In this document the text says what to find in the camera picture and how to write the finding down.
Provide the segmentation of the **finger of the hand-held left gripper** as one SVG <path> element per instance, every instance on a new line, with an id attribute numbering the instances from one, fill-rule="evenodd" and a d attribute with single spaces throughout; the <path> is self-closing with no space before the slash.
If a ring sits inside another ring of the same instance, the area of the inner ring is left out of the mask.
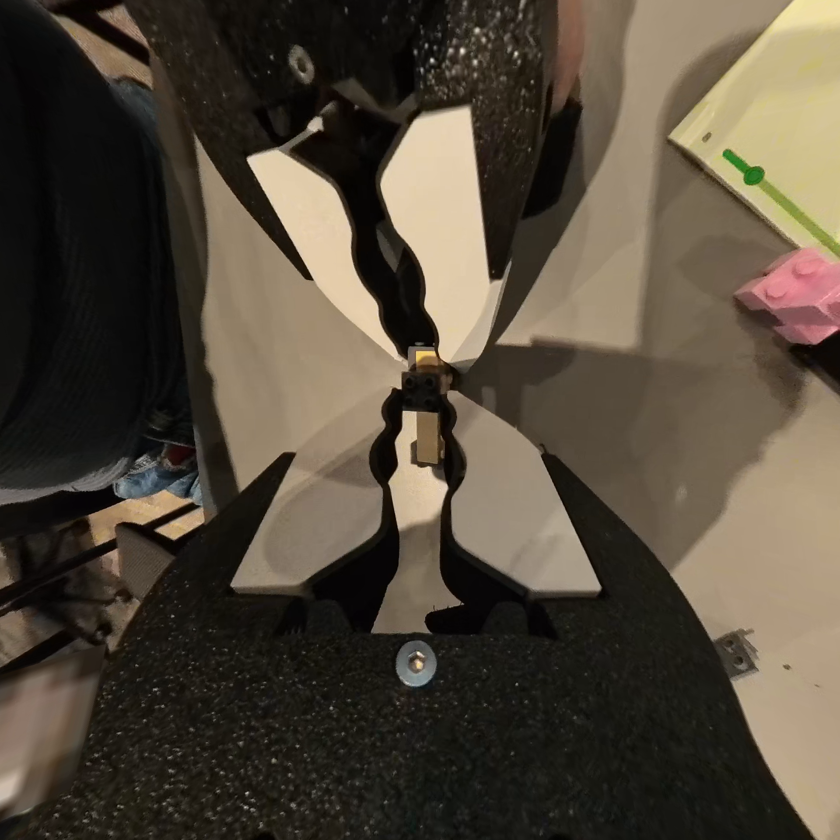
<path id="1" fill-rule="evenodd" d="M 388 218 L 423 277 L 437 354 L 468 371 L 497 319 L 503 276 L 492 278 L 470 105 L 419 113 L 380 174 Z"/>
<path id="2" fill-rule="evenodd" d="M 284 144 L 247 157 L 249 169 L 321 294 L 393 359 L 403 359 L 362 279 L 343 180 L 351 154 L 335 144 Z"/>

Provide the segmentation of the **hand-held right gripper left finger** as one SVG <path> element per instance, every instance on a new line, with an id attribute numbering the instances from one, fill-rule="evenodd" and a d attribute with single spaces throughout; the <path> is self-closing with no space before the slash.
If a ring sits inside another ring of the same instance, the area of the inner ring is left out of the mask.
<path id="1" fill-rule="evenodd" d="M 305 595 L 379 536 L 396 471 L 402 400 L 365 395 L 298 448 L 233 579 L 240 595 Z"/>

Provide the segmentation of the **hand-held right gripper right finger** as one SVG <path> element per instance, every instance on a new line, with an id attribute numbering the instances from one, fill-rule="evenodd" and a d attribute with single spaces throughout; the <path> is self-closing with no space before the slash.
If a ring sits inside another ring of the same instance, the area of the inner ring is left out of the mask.
<path id="1" fill-rule="evenodd" d="M 543 453 L 468 397 L 448 394 L 446 537 L 459 560 L 529 599 L 602 591 Z"/>

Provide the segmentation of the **yellow and black brick assembly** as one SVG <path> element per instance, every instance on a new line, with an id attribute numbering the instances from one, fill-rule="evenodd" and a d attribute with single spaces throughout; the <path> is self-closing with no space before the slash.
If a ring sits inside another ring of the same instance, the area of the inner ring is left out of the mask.
<path id="1" fill-rule="evenodd" d="M 408 368 L 439 369 L 450 373 L 445 362 L 441 361 L 434 347 L 420 344 L 409 349 Z M 420 466 L 438 466 L 445 456 L 445 443 L 442 437 L 440 413 L 414 413 L 416 418 L 416 462 Z"/>

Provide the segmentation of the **person's left hand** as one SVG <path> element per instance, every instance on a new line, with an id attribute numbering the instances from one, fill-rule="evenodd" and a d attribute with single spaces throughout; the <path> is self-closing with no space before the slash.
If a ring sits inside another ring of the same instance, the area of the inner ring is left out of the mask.
<path id="1" fill-rule="evenodd" d="M 557 1 L 557 46 L 552 113 L 576 96 L 585 52 L 585 16 L 582 1 Z"/>

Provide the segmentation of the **person's dark knitted sweater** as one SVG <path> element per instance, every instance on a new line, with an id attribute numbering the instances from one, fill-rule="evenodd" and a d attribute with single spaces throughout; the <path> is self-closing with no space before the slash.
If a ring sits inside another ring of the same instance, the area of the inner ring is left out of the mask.
<path id="1" fill-rule="evenodd" d="M 194 447 L 154 96 L 36 2 L 1 9 L 2 505 Z"/>

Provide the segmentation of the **long black brick block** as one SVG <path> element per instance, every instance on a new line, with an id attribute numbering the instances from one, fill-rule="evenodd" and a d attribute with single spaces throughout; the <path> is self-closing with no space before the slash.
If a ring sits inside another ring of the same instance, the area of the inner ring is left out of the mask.
<path id="1" fill-rule="evenodd" d="M 818 344 L 793 344 L 791 356 L 839 396 L 839 334 Z"/>

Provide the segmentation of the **instruction booklet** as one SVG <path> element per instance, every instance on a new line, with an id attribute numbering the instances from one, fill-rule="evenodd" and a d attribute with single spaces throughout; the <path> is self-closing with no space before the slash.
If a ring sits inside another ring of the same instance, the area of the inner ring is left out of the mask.
<path id="1" fill-rule="evenodd" d="M 668 141 L 794 247 L 838 261 L 839 2 L 791 2 Z"/>

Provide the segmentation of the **pink pig brick figure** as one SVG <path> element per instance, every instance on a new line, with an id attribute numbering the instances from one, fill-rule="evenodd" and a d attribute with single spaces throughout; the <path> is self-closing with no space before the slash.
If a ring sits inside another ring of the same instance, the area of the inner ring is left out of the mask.
<path id="1" fill-rule="evenodd" d="M 839 332 L 839 264 L 814 248 L 783 255 L 734 293 L 788 343 L 817 345 Z"/>

